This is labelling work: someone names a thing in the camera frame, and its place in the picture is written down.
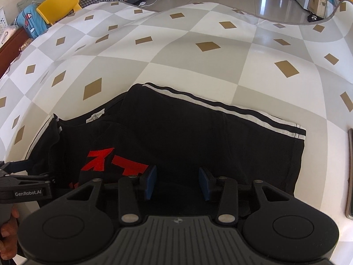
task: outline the chair backrest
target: chair backrest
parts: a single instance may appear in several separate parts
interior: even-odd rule
[[[54,24],[65,17],[72,9],[80,8],[79,0],[45,0],[37,7],[37,12],[47,24]]]

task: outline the black t-shirt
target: black t-shirt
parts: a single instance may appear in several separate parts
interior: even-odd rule
[[[99,108],[49,123],[29,159],[30,174],[53,172],[59,188],[92,178],[117,182],[156,165],[149,205],[157,213],[201,214],[200,167],[239,184],[264,180],[294,194],[306,131],[255,110],[136,84]]]

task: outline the human hand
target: human hand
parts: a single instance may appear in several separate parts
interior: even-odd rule
[[[16,206],[11,210],[10,220],[0,228],[3,239],[0,241],[0,257],[9,260],[17,254],[17,218],[20,216]]]

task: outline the cardboard box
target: cardboard box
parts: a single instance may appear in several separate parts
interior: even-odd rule
[[[309,0],[308,10],[315,15],[324,18],[327,0]]]

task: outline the blue pillow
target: blue pillow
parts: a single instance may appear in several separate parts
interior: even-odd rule
[[[27,6],[12,23],[13,25],[24,27],[28,36],[32,39],[37,38],[50,27],[37,12],[37,7],[37,4]]]

